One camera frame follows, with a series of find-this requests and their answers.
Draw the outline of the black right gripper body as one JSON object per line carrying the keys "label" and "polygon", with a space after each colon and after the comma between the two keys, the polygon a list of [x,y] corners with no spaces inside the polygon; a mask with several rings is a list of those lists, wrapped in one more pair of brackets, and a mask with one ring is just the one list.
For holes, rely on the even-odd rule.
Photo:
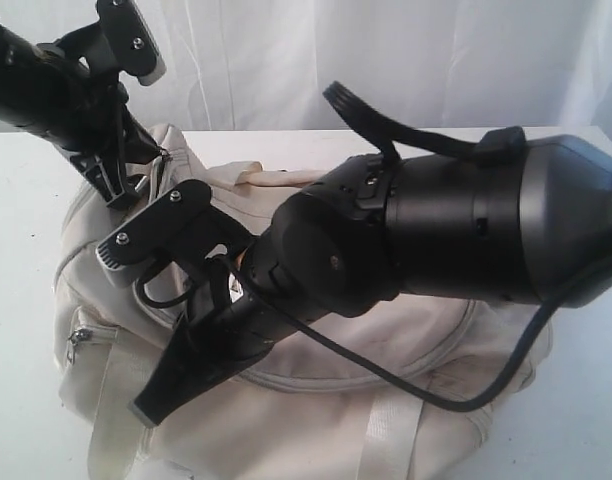
{"label": "black right gripper body", "polygon": [[185,313],[192,365],[253,365],[276,343],[329,313],[280,263],[270,239],[192,244],[185,271],[196,290]]}

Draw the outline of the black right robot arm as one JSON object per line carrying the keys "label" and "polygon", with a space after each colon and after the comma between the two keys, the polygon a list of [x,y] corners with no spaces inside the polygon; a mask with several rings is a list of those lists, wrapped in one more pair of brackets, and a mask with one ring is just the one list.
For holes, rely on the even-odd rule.
{"label": "black right robot arm", "polygon": [[[252,235],[188,179],[138,221],[157,262],[190,277],[177,324],[134,409],[152,425],[261,361],[301,332],[393,386],[453,412],[497,398],[560,307],[612,285],[612,157],[574,136],[529,141],[488,132],[462,151],[391,148],[355,156],[289,196]],[[451,400],[406,382],[318,334],[328,314],[351,318],[403,293],[506,300],[537,310],[498,376]]]}

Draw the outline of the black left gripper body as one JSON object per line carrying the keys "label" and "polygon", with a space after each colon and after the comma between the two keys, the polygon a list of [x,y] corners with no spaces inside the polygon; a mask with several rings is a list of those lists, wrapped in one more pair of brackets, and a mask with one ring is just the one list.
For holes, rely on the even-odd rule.
{"label": "black left gripper body", "polygon": [[67,46],[35,45],[0,23],[0,121],[65,150],[105,150],[118,143],[127,94],[119,71],[93,71],[73,40],[99,40],[92,24]]}

